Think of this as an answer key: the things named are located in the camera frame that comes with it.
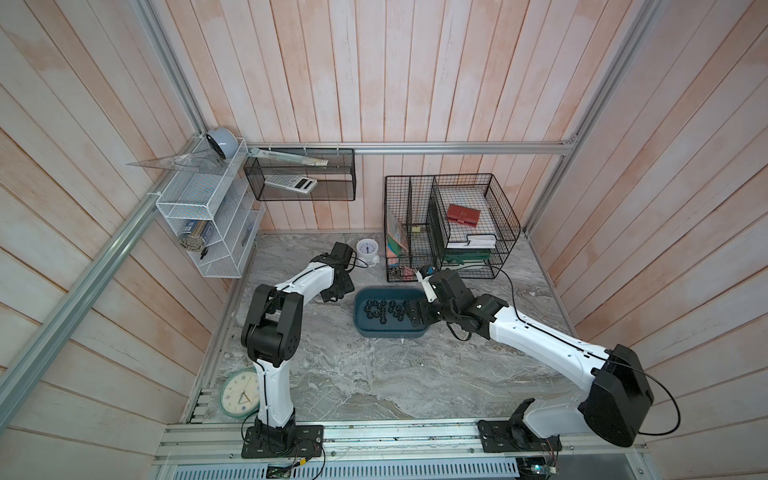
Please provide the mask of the dark teal storage box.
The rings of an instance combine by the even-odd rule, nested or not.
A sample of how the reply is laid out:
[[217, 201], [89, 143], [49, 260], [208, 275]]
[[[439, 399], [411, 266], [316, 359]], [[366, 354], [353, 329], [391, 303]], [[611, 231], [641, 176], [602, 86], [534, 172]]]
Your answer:
[[[428, 327], [413, 327], [404, 303], [425, 298], [422, 290], [403, 286], [372, 286], [355, 296], [353, 323], [366, 338], [414, 339], [422, 337]], [[386, 301], [386, 309], [380, 303]]]

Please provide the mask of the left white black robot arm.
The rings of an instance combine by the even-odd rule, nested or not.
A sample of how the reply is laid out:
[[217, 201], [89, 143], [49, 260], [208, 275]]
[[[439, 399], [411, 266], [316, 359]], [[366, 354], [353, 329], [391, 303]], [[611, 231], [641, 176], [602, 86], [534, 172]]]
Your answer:
[[354, 291], [352, 247], [337, 242], [293, 277], [256, 287], [240, 336], [257, 374], [260, 407], [254, 424], [241, 432], [244, 458], [276, 458], [299, 451], [304, 440], [322, 441], [322, 429], [296, 430], [290, 393], [290, 360], [300, 345], [304, 306], [319, 296], [336, 302]]

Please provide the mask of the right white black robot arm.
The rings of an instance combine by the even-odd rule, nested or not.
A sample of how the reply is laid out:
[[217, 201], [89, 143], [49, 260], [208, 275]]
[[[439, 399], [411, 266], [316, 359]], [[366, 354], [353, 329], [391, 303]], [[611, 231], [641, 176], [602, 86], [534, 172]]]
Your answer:
[[577, 392], [555, 399], [523, 400], [506, 421], [480, 420], [485, 452], [562, 448], [563, 435], [592, 433], [617, 447], [630, 447], [654, 404], [652, 384], [637, 354], [618, 344], [605, 348], [569, 336], [520, 312], [514, 301], [476, 296], [455, 270], [421, 269], [424, 299], [410, 304], [417, 326], [444, 322], [519, 350], [571, 381]]

